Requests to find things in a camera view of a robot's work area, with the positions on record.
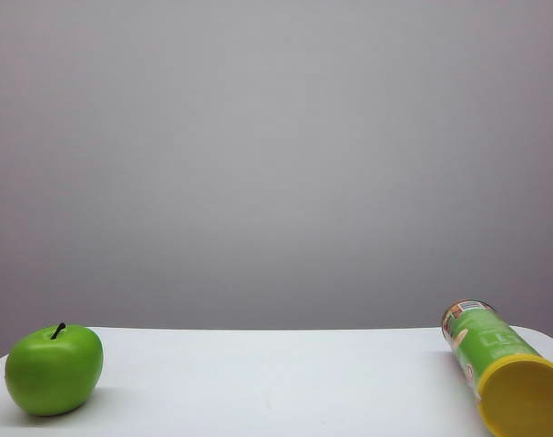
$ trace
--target apple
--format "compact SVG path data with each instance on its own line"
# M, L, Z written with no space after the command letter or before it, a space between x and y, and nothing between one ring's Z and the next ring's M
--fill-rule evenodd
M79 325L60 323L18 341L5 363L13 401L35 416L69 412L86 401L102 372L102 342Z

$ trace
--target table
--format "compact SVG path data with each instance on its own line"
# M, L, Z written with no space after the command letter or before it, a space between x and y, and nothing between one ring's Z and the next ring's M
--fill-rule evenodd
M0 437L490 435L438 328L92 328L104 370L82 407L31 417L0 359ZM517 332L553 361L553 339Z

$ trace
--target can label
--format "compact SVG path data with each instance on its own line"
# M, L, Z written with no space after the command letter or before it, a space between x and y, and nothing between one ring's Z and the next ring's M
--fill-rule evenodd
M448 308L442 332L478 401L478 383L489 365L508 355L538 355L492 307L478 300L461 300Z

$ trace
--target chip can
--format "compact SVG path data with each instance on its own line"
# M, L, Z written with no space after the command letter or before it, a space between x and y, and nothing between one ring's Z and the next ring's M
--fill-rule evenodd
M553 437L551 361L479 300L450 306L442 332L496 437Z

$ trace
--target yellow plastic lid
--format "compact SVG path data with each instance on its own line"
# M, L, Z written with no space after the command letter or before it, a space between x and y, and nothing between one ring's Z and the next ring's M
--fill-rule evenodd
M503 357L477 387L478 411L496 437L553 437L553 363L537 355Z

